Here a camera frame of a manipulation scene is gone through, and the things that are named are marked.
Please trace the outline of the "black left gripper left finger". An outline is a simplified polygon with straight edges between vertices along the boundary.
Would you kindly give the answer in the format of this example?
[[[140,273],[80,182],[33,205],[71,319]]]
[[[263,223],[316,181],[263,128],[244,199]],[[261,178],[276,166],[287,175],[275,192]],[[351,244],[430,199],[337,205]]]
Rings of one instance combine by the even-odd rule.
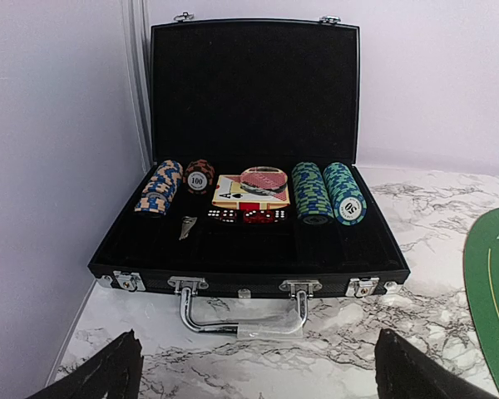
[[[122,333],[74,372],[33,398],[137,398],[144,357],[132,330]]]

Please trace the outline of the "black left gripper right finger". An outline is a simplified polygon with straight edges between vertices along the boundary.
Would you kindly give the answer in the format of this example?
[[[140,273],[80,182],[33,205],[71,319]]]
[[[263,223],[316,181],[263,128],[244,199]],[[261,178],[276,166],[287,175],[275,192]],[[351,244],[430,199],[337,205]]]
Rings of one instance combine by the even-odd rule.
[[[485,398],[487,392],[434,362],[392,329],[380,331],[375,346],[380,398]]]

